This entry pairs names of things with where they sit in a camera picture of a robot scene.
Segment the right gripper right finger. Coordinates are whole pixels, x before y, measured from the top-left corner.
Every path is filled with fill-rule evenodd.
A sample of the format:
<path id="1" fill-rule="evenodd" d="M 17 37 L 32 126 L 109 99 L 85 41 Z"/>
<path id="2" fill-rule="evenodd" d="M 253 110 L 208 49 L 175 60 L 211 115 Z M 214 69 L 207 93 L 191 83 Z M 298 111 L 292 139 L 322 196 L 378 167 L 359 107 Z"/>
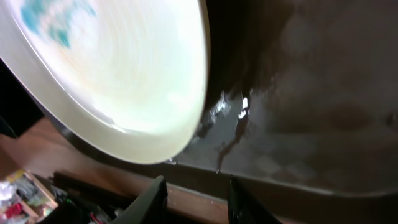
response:
<path id="1" fill-rule="evenodd" d="M 229 181 L 227 204 L 229 224 L 282 224 L 235 177 Z"/>

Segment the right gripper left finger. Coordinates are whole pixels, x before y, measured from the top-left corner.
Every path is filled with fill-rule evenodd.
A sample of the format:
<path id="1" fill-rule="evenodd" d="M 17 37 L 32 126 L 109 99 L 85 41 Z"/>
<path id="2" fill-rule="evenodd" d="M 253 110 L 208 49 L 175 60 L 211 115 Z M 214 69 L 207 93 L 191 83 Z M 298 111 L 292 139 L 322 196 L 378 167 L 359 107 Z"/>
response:
<path id="1" fill-rule="evenodd" d="M 152 185 L 128 206 L 111 224 L 164 223 L 167 211 L 167 184 L 164 176 L 158 176 Z"/>

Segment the white plate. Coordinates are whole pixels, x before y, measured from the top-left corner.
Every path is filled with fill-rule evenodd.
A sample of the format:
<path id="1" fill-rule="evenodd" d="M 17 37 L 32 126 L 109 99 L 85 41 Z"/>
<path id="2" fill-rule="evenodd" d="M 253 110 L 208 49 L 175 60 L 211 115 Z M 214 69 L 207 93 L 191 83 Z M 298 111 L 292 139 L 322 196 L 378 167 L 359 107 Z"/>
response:
<path id="1" fill-rule="evenodd" d="M 182 152 L 203 112 L 205 1 L 2 1 L 1 58 L 85 142 L 135 164 Z"/>

